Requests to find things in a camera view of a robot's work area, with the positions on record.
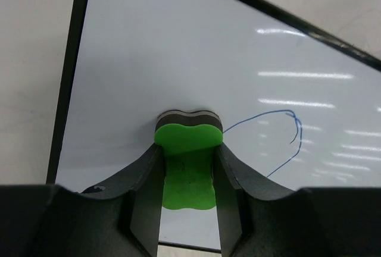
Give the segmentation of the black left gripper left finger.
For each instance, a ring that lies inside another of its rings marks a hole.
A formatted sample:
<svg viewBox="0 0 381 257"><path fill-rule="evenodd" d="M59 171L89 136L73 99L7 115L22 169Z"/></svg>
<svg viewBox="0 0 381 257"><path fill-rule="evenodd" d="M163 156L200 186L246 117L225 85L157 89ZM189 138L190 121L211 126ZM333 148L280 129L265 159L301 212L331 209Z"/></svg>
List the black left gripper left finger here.
<svg viewBox="0 0 381 257"><path fill-rule="evenodd" d="M1 187L2 256L155 256L163 199L163 152L86 189Z"/></svg>

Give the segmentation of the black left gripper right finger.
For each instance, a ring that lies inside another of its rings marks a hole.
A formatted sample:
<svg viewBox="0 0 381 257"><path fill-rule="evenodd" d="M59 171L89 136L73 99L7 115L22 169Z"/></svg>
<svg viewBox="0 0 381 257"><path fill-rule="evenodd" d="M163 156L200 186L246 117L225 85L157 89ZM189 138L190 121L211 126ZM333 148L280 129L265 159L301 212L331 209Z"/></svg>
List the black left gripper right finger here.
<svg viewBox="0 0 381 257"><path fill-rule="evenodd" d="M223 256L379 256L380 189L283 187L225 145L213 162Z"/></svg>

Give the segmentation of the green bone-shaped whiteboard eraser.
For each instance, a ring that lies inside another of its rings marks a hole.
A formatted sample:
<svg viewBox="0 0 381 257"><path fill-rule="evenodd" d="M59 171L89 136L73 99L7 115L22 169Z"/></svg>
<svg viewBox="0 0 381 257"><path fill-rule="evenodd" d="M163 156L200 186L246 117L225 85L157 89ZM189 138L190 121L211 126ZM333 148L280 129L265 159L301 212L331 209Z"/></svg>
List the green bone-shaped whiteboard eraser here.
<svg viewBox="0 0 381 257"><path fill-rule="evenodd" d="M223 142L223 125L209 110L172 109L157 118L154 143L163 150L163 207L209 210L216 206L214 150Z"/></svg>

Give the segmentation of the black-framed whiteboard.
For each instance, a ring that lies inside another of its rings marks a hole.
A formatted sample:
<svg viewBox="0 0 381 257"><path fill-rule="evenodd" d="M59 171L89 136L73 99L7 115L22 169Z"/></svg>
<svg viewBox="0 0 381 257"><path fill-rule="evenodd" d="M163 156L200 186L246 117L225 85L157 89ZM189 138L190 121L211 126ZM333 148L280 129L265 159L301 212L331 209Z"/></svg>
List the black-framed whiteboard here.
<svg viewBox="0 0 381 257"><path fill-rule="evenodd" d="M74 192L154 141L165 111L222 122L236 181L286 234L321 222L336 256L380 254L380 59L265 0L74 0L46 180Z"/></svg>

